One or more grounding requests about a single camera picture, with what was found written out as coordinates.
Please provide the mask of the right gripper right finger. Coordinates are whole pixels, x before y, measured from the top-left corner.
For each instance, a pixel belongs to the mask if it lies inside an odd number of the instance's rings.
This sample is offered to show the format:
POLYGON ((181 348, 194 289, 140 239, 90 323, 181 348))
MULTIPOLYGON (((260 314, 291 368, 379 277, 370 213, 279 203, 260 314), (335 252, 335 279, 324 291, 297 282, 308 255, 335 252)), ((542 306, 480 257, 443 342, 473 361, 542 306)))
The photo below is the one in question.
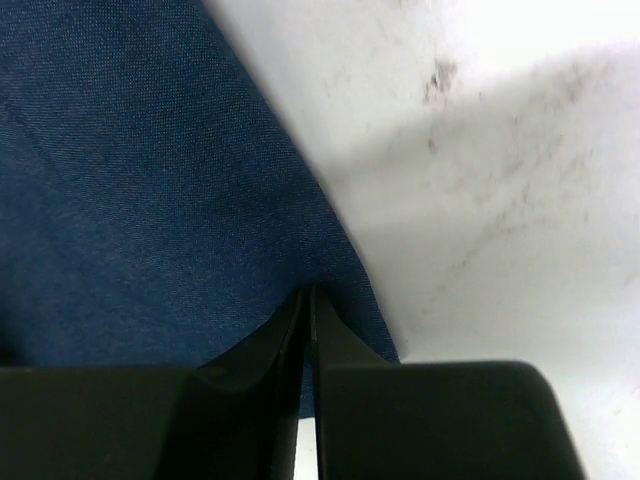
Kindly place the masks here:
POLYGON ((392 364, 310 295, 323 479, 581 479, 549 383, 517 361, 392 364))

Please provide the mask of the dark blue denim trousers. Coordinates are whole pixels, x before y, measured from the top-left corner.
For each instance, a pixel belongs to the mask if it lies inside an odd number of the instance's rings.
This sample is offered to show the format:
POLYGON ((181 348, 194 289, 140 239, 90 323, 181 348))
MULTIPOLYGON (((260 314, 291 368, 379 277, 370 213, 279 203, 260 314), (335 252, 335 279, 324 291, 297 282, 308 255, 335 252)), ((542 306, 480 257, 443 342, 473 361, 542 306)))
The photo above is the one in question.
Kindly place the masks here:
POLYGON ((1 361, 198 367, 323 285, 398 356, 332 206, 200 1, 1 5, 1 361))

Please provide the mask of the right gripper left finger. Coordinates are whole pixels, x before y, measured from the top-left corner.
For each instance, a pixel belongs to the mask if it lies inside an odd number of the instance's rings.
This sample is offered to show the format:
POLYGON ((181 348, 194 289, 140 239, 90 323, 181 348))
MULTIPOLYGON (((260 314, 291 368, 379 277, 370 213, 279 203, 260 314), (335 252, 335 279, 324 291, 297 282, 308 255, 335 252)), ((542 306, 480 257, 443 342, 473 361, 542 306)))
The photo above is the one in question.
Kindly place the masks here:
POLYGON ((5 369, 5 479, 290 479, 305 295, 197 368, 5 369))

